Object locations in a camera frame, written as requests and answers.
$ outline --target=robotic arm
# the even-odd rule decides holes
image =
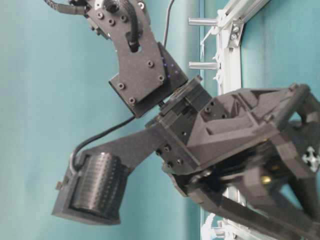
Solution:
[[[188,82],[156,42],[142,0],[45,2],[84,15],[98,35],[113,41],[119,74],[110,85],[135,118],[160,106],[145,130],[74,156],[57,186],[54,215],[119,224],[128,176],[156,152],[176,189],[205,210],[279,240],[320,238],[320,103],[307,85],[212,98],[202,79]],[[290,121],[295,113],[301,121]],[[303,209],[280,194],[284,185]],[[237,187],[252,208],[224,197],[228,186]]]

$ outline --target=wire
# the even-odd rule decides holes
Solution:
[[[138,51],[139,48],[139,26],[138,17],[135,7],[128,0],[104,0],[103,6],[108,12],[115,14],[120,7],[124,8],[130,18],[131,22],[131,33],[129,43],[134,48],[134,52]]]
[[[171,0],[166,11],[166,18],[165,18],[165,29],[164,29],[164,37],[163,37],[163,46],[166,47],[167,39],[168,39],[168,31],[169,31],[169,23],[170,23],[170,13],[172,5],[174,4],[175,0]]]
[[[119,129],[119,128],[122,128],[123,126],[127,125],[128,123],[130,123],[131,121],[133,121],[135,119],[135,116],[132,116],[130,117],[128,120],[116,125],[116,126],[113,126],[111,128],[109,128],[108,130],[105,130],[95,136],[92,136],[90,138],[88,138],[87,140],[83,141],[82,143],[80,143],[78,146],[76,146],[76,148],[73,150],[73,152],[71,153],[70,155],[70,159],[69,159],[69,168],[70,168],[70,171],[72,173],[72,175],[75,175],[77,173],[77,170],[75,168],[75,161],[76,161],[76,158],[77,158],[77,154],[78,152],[84,148],[85,146],[87,146],[88,144],[98,140],[98,139],[101,139],[102,137],[112,133],[113,131]]]

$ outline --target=teal wall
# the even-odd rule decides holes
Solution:
[[[169,0],[146,2],[162,41]],[[0,13],[0,239],[198,239],[198,206],[175,190],[155,155],[129,177],[121,225],[51,216],[75,145],[131,115],[108,84],[118,72],[116,53],[83,17],[58,14],[42,0],[3,1]],[[198,15],[199,1],[176,0],[167,43],[190,78],[199,73],[187,70],[199,60],[199,29],[187,19]],[[157,111],[100,143],[142,130]]]
[[[241,45],[244,87],[309,84],[320,97],[320,1],[271,0],[246,25]]]

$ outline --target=hex socket screw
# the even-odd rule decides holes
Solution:
[[[170,152],[171,147],[170,147],[169,145],[166,145],[166,146],[164,147],[164,150],[165,150],[166,152]]]
[[[126,88],[126,85],[125,85],[124,83],[122,83],[122,82],[119,82],[119,83],[118,83],[118,88],[121,89],[121,90],[123,90],[123,89]]]
[[[233,31],[234,33],[239,32],[239,30],[240,30],[240,28],[239,28],[237,25],[234,25],[234,26],[233,26],[232,31]]]
[[[108,23],[110,26],[114,26],[116,24],[115,20],[113,20],[112,18],[109,19]]]
[[[121,19],[121,21],[124,22],[124,23],[126,23],[127,20],[128,20],[128,18],[127,18],[126,15],[122,15],[122,16],[120,17],[120,19]]]
[[[210,107],[206,107],[206,108],[204,109],[204,112],[205,112],[206,114],[210,114],[210,113],[211,113],[211,108],[210,108]]]
[[[101,20],[101,19],[104,19],[104,17],[105,17],[104,14],[103,14],[102,12],[100,12],[100,11],[98,11],[98,12],[96,13],[96,16],[97,16],[97,18],[100,19],[100,20]]]
[[[136,100],[135,100],[133,97],[130,97],[130,98],[129,98],[129,103],[130,103],[131,105],[135,105]]]
[[[234,33],[231,35],[231,40],[236,40],[237,38],[238,38],[237,34]]]
[[[145,4],[142,1],[138,2],[138,5],[140,6],[141,9],[145,8]]]
[[[147,61],[146,64],[147,64],[147,66],[148,66],[149,68],[153,68],[154,65],[155,65],[154,62],[151,61],[151,60]]]
[[[159,76],[158,76],[158,80],[159,80],[160,84],[163,84],[164,81],[165,81],[165,77],[162,76],[162,75],[159,75]]]

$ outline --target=cylindrical sensor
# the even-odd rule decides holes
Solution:
[[[129,174],[117,157],[108,153],[90,156],[80,171],[72,207],[120,223],[119,208]]]

